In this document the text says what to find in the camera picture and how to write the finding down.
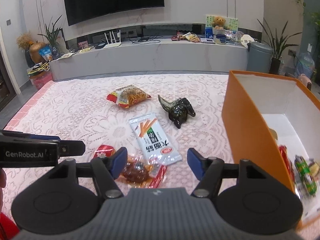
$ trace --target vase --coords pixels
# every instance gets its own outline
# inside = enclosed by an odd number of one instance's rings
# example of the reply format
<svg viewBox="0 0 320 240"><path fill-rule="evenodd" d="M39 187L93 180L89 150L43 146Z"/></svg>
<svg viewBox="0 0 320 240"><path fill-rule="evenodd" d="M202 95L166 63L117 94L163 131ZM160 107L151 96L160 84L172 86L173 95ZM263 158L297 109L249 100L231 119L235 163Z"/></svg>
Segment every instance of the vase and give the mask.
<svg viewBox="0 0 320 240"><path fill-rule="evenodd" d="M44 58L39 54L39 50L45 47L46 44L44 42L37 42L30 46L29 54L34 63L45 63Z"/></svg>
<svg viewBox="0 0 320 240"><path fill-rule="evenodd" d="M24 57L26 58L26 62L29 68L33 67L35 63L32 61L29 50L25 49L24 50Z"/></svg>
<svg viewBox="0 0 320 240"><path fill-rule="evenodd" d="M272 58L269 73L273 75L278 75L280 67L280 60Z"/></svg>
<svg viewBox="0 0 320 240"><path fill-rule="evenodd" d="M51 52L52 52L53 59L57 59L61 57L60 52L56 46L52 47Z"/></svg>

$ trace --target blue gripper pad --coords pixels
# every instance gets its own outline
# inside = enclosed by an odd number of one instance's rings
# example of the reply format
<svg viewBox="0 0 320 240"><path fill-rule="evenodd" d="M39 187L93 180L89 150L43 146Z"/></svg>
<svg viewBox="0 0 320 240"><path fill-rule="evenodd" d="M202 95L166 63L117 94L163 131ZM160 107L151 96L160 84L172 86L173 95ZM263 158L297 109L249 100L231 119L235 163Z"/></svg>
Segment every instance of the blue gripper pad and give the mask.
<svg viewBox="0 0 320 240"><path fill-rule="evenodd" d="M123 171L128 160L128 152L126 148L120 148L117 152L109 157L112 161L112 168L110 174L114 179L117 179L120 173Z"/></svg>
<svg viewBox="0 0 320 240"><path fill-rule="evenodd" d="M59 136L36 135L36 134L30 135L30 136L29 136L29 139L37 139L37 140L61 140Z"/></svg>
<svg viewBox="0 0 320 240"><path fill-rule="evenodd" d="M187 152L187 162L198 180L201 180L205 173L202 165L203 160L205 160L205 158L203 158L200 153L198 153L194 148L189 148Z"/></svg>

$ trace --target wall outlet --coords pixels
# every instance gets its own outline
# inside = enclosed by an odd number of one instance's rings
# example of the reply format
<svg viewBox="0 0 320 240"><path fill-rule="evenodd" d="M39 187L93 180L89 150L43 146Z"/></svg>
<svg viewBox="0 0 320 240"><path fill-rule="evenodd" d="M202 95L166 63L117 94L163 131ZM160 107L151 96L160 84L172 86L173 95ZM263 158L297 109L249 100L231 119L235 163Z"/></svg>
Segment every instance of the wall outlet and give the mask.
<svg viewBox="0 0 320 240"><path fill-rule="evenodd" d="M288 51L289 56L295 57L296 54L297 54L297 52L295 50L289 49L289 51Z"/></svg>

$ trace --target trash can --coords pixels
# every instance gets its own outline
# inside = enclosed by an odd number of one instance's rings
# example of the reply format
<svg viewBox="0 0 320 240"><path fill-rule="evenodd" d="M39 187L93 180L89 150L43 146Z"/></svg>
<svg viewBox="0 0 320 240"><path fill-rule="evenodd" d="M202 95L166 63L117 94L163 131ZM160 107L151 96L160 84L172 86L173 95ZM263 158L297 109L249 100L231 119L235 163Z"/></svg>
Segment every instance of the trash can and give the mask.
<svg viewBox="0 0 320 240"><path fill-rule="evenodd" d="M269 73L272 48L255 41L248 44L248 51L247 71Z"/></svg>

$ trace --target lace tablecloth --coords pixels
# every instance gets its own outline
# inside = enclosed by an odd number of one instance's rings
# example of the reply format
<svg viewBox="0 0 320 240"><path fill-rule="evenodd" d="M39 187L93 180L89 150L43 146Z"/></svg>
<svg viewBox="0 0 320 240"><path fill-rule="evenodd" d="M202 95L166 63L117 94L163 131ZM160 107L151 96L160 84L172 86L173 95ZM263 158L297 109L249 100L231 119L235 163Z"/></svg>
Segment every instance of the lace tablecloth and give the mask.
<svg viewBox="0 0 320 240"><path fill-rule="evenodd" d="M187 164L187 150L197 149L203 156L216 156L232 163L231 151L221 118L221 110L228 82L227 75L167 74L110 77L90 80L71 80L53 83L35 95L30 109L14 117L10 130L26 133L57 135L61 139L82 140L86 145L77 162L89 162L101 144L118 149L124 146L130 155L142 155L128 120L155 112L164 131L178 149L183 160L168 167L166 180L160 187L185 187L191 193L198 181ZM152 98L129 109L122 109L106 100L111 91L134 84ZM186 97L196 111L196 117L177 129L158 102L160 94L168 101ZM41 177L50 168L5 169L7 186L4 189L3 212L11 218L11 204L15 196ZM221 190L235 183L225 179ZM79 184L94 190L92 179L79 179ZM128 186L118 183L126 194Z"/></svg>

